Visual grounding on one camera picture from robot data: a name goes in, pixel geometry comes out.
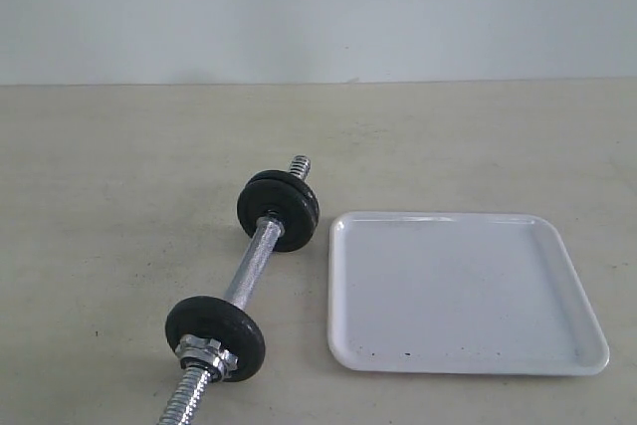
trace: square plate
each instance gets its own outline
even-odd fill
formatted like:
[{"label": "square plate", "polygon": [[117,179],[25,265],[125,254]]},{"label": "square plate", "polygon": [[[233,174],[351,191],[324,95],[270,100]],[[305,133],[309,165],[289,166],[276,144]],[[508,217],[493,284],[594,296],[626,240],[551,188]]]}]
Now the square plate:
[{"label": "square plate", "polygon": [[524,214],[340,216],[328,322],[355,370],[593,375],[609,357],[559,234]]}]

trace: dumbbell bar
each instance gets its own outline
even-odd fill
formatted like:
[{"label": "dumbbell bar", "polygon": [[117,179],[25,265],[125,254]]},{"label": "dumbbell bar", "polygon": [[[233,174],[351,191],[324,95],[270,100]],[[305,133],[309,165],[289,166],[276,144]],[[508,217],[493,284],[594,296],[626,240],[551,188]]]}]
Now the dumbbell bar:
[{"label": "dumbbell bar", "polygon": [[287,172],[263,171],[239,195],[237,216],[252,240],[224,299],[188,298],[166,319],[166,339],[185,371],[158,425],[189,425],[209,383],[245,380],[261,368],[265,341],[243,309],[272,251],[301,248],[317,227],[309,173],[310,160],[295,156]]}]

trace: white square plate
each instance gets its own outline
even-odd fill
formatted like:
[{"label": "white square plate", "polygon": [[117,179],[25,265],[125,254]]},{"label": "white square plate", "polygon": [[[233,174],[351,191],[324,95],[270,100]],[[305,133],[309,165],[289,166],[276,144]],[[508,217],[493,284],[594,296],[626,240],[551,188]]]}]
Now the white square plate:
[{"label": "white square plate", "polygon": [[530,215],[340,216],[328,321],[355,370],[593,375],[609,357],[559,234]]}]

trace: white wall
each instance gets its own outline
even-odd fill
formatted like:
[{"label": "white wall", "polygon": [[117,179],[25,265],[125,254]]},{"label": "white wall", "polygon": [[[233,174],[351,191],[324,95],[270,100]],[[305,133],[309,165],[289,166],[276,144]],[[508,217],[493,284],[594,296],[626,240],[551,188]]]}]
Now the white wall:
[{"label": "white wall", "polygon": [[637,75],[637,0],[0,0],[0,84]]}]

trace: table surface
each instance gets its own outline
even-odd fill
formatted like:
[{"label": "table surface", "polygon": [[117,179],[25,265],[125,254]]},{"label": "table surface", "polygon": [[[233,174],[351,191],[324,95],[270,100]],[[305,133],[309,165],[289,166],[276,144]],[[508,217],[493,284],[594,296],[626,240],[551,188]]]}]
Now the table surface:
[{"label": "table surface", "polygon": [[[0,421],[155,423],[180,377],[167,312],[223,294],[247,244],[239,191],[304,153],[322,217],[248,305],[264,366],[212,385],[195,423],[634,423],[636,102],[636,80],[0,89]],[[587,378],[341,367],[327,232],[352,210],[543,216],[610,364]]]}]

